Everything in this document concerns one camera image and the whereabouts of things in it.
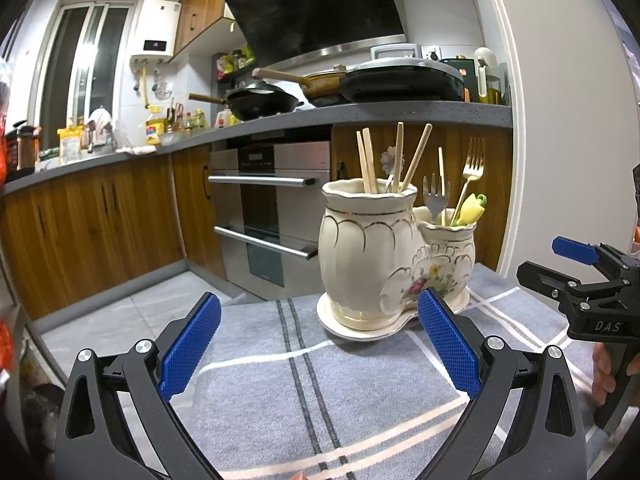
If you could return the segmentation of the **person's right hand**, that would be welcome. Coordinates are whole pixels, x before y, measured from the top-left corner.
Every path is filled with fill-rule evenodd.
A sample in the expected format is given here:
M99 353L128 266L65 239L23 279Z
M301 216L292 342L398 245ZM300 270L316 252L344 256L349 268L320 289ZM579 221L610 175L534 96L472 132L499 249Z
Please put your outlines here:
M597 404L603 405L610 393L615 390L616 380L612 372L611 353L602 342L597 342L592 352L593 382L591 394ZM626 374L629 377L640 374L640 354L637 354L627 366Z

